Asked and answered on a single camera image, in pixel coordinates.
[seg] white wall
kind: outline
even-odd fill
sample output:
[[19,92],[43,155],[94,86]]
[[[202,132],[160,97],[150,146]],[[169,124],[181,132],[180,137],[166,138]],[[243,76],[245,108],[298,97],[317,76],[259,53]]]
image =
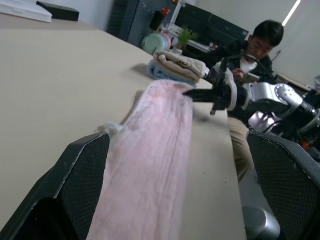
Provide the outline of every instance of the white wall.
[[296,0],[198,0],[196,6],[253,32],[268,19],[282,22]]
[[79,20],[105,31],[114,0],[44,0],[79,11]]
[[227,0],[198,0],[195,6],[222,18],[222,9],[226,2]]
[[[198,0],[196,6],[241,28],[253,32],[264,20],[279,22],[288,15],[296,0]],[[320,74],[320,0],[301,0],[284,28],[281,50],[273,70],[303,84],[313,86]]]
[[320,75],[319,0],[301,1],[284,26],[284,37],[276,50],[281,50],[281,54],[273,62],[275,71],[303,84],[314,85],[315,76]]

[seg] beige towel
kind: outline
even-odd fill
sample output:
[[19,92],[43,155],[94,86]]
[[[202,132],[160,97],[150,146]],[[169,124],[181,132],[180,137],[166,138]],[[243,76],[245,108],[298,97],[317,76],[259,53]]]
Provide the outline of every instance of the beige towel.
[[153,59],[163,68],[174,71],[178,76],[198,83],[205,76],[206,65],[204,62],[186,56],[181,56],[168,51],[156,51]]

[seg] folded towel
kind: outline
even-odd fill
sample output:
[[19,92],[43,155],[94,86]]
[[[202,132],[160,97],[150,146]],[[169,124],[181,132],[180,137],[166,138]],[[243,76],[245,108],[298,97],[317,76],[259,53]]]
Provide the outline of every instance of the folded towel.
[[152,82],[111,139],[87,240],[179,240],[187,186],[191,87]]
[[165,69],[171,69],[198,83],[209,72],[206,64],[197,59],[181,56],[168,51],[156,51],[153,59]]
[[174,72],[170,69],[167,71],[164,69],[164,67],[159,66],[159,64],[157,64],[156,61],[154,61],[154,60],[151,60],[149,62],[146,71],[147,71],[147,74],[155,80],[169,79],[169,80],[189,84],[193,88],[195,88],[197,86],[192,81],[192,79],[187,79],[183,75],[181,75],[177,72]]

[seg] red object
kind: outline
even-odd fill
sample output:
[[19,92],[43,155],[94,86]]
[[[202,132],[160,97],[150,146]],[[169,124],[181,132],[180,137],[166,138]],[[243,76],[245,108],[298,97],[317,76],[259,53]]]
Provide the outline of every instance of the red object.
[[170,13],[170,9],[169,8],[161,8],[161,14],[163,16],[167,16]]
[[310,148],[309,143],[304,139],[301,140],[301,145],[302,145],[304,150],[308,150]]

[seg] blue towel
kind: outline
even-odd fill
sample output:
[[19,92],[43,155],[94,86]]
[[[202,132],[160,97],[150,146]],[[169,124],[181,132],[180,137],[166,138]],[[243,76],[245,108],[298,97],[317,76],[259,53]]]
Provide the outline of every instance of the blue towel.
[[163,70],[163,68],[161,68],[154,60],[151,60],[149,62],[146,71],[147,71],[147,74],[155,80],[169,79],[169,80],[189,84],[193,88],[195,88],[197,86],[194,82],[192,82],[188,79],[184,79],[182,77],[176,76],[170,72]]

